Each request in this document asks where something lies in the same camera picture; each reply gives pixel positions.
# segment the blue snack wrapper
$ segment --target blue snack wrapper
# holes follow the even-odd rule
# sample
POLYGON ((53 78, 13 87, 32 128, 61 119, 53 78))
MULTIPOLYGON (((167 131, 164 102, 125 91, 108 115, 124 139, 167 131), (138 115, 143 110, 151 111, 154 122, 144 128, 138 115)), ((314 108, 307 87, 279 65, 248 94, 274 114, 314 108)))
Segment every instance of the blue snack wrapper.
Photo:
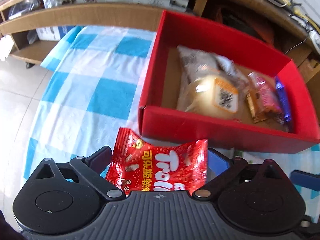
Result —
POLYGON ((288 96, 285 91, 285 87, 277 76, 275 80, 276 80, 276 93, 279 98, 282 111, 284 113, 284 123, 287 125, 289 132, 293 132, 291 109, 290 109, 288 96))

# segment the red box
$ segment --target red box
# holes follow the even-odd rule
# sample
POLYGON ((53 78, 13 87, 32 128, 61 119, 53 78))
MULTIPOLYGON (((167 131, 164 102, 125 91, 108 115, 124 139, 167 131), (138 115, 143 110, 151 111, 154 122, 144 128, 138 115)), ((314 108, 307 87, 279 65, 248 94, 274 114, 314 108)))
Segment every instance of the red box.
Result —
POLYGON ((162 14, 142 90, 139 131, 159 140, 182 143, 208 138, 214 147, 271 153, 297 153, 320 142, 314 106, 292 60, 235 29, 169 11, 162 14), (278 75, 288 93, 294 133, 163 107, 163 94, 171 96, 167 83, 173 76, 169 61, 167 70, 168 55, 178 45, 215 52, 270 77, 278 75))

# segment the trolli candy package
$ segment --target trolli candy package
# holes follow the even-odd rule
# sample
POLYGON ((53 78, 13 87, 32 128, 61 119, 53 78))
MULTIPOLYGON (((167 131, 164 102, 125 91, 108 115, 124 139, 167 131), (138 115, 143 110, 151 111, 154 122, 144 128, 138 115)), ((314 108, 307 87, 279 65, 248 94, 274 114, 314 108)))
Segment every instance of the trolli candy package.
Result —
POLYGON ((207 140, 156 147, 128 128, 120 128, 106 180, 127 195, 132 190, 188 190, 206 182, 207 140))

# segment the floor tile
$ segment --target floor tile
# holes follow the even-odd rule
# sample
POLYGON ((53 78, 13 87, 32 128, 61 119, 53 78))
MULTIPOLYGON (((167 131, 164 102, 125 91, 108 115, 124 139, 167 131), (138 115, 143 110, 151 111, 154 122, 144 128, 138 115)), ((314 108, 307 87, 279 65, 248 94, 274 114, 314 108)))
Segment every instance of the floor tile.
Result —
POLYGON ((2 211, 6 221, 17 231, 19 230, 19 227, 12 212, 12 204, 20 190, 24 154, 28 144, 30 128, 38 105, 39 100, 31 100, 8 156, 8 165, 4 176, 4 207, 2 211))
POLYGON ((4 175, 7 170, 10 150, 16 138, 18 129, 30 98, 0 90, 0 209, 3 210, 4 175))
POLYGON ((0 61, 0 89, 32 98, 47 73, 38 65, 26 69, 26 63, 13 57, 0 61))
POLYGON ((40 86, 38 87, 35 95, 33 96, 34 99, 41 100, 42 95, 43 95, 45 89, 47 88, 47 85, 48 85, 52 75, 53 75, 53 71, 48 70, 48 72, 45 74, 40 86))

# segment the blue and white checkered cloth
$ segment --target blue and white checkered cloth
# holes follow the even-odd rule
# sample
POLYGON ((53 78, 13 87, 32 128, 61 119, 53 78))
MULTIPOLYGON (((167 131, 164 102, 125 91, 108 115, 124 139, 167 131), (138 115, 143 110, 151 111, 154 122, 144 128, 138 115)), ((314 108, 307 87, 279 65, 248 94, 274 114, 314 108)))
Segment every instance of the blue and white checkered cloth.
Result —
POLYGON ((119 127, 138 130, 137 113, 155 32, 74 27, 42 62, 54 71, 31 128, 23 180, 43 158, 69 162, 104 145, 119 127))

